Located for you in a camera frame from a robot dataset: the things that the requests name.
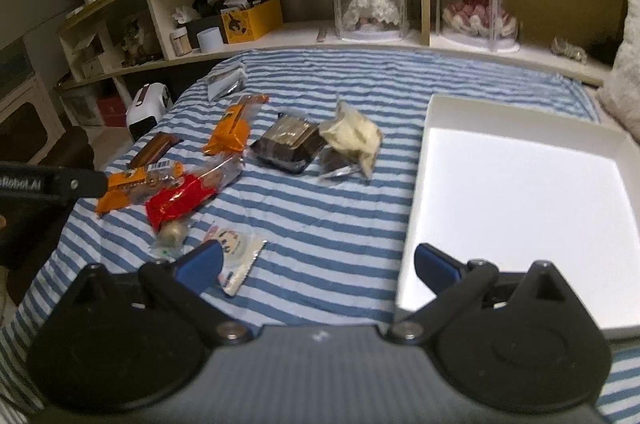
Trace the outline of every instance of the blue and white striped fabric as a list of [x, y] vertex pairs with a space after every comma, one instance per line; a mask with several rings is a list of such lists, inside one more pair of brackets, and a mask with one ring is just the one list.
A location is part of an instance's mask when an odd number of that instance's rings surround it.
[[[286, 108], [313, 120], [332, 118], [337, 97], [372, 119], [385, 134], [370, 183], [350, 177], [318, 181], [313, 163], [290, 176], [248, 158], [238, 182], [193, 215], [190, 250], [212, 224], [250, 232], [268, 241], [238, 295], [215, 288], [203, 297], [253, 328], [388, 323], [414, 190], [424, 114], [432, 94], [493, 99], [597, 120], [588, 96], [555, 74], [449, 58], [430, 52], [367, 50], [250, 51], [222, 63], [243, 62], [248, 92], [268, 94], [252, 130], [258, 138]], [[168, 157], [187, 165], [205, 161], [200, 149], [236, 97], [207, 102], [204, 82], [189, 88], [160, 125], [122, 159], [126, 163], [159, 130], [184, 142]], [[144, 209], [133, 206], [98, 219], [94, 200], [81, 200], [60, 246], [38, 274], [15, 320], [0, 333], [4, 393], [21, 407], [40, 405], [24, 368], [28, 346], [78, 271], [89, 262], [112, 272], [133, 271], [150, 260], [153, 230]], [[620, 356], [605, 387], [602, 410], [640, 420], [640, 352]], [[17, 414], [7, 410], [10, 420]]]

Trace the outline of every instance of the jar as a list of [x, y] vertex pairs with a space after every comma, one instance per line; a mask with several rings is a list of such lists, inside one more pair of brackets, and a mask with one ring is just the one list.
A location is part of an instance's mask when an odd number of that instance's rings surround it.
[[171, 45], [174, 46], [175, 55], [180, 57], [191, 52], [191, 44], [189, 43], [189, 37], [187, 36], [187, 27], [180, 27], [175, 29], [171, 34]]

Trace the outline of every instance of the red box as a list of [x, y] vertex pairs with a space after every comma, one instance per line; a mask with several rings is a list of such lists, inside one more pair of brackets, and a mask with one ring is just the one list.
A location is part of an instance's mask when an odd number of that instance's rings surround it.
[[127, 127], [127, 109], [120, 96], [102, 97], [96, 103], [105, 126]]

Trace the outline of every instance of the red snack wrapper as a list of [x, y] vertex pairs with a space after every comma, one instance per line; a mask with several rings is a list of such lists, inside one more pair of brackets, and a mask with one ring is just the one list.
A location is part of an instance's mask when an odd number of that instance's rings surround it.
[[187, 173], [182, 176], [181, 185], [163, 189], [147, 201], [146, 217], [153, 228], [159, 230], [163, 222], [176, 220], [193, 211], [203, 200], [217, 192], [216, 188], [204, 187], [198, 176]]
[[209, 164], [182, 175], [175, 187], [168, 187], [145, 204], [146, 217], [152, 227], [177, 220], [193, 211], [204, 200], [233, 181], [242, 171], [242, 157], [238, 154], [217, 155]]

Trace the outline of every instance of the snack package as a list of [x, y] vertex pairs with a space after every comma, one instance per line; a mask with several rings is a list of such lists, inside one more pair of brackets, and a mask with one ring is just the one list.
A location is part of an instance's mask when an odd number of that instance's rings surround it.
[[158, 258], [180, 258], [188, 233], [189, 222], [186, 218], [162, 224], [151, 245], [152, 254]]
[[319, 179], [347, 177], [358, 172], [358, 165], [338, 153], [331, 146], [325, 147], [318, 157]]
[[229, 94], [244, 90], [247, 79], [246, 69], [242, 63], [231, 68], [212, 68], [204, 76], [209, 102], [216, 102]]
[[281, 114], [260, 139], [251, 144], [255, 155], [290, 173], [302, 173], [325, 142], [318, 125], [289, 114]]
[[135, 169], [142, 166], [149, 166], [158, 162], [172, 146], [181, 143], [182, 139], [176, 137], [172, 133], [164, 133], [159, 131], [154, 137], [145, 144], [135, 157], [133, 157], [127, 168]]
[[155, 230], [171, 220], [191, 213], [201, 202], [217, 195], [236, 179], [244, 163], [238, 153], [217, 155], [207, 165], [183, 173], [179, 181], [151, 197], [146, 217]]
[[335, 119], [319, 125], [320, 135], [341, 155], [358, 163], [367, 179], [373, 176], [380, 145], [380, 129], [356, 108], [339, 99]]
[[230, 105], [211, 134], [202, 152], [216, 155], [222, 152], [242, 152], [249, 138], [251, 123], [260, 112], [262, 105], [269, 100], [265, 95], [242, 96]]
[[218, 282], [225, 294], [235, 296], [267, 242], [218, 226], [209, 228], [202, 241], [207, 240], [217, 240], [222, 245], [224, 262]]
[[95, 212], [105, 214], [131, 204], [142, 204], [184, 171], [181, 162], [162, 159], [149, 166], [114, 173], [108, 178], [108, 188], [98, 200]]

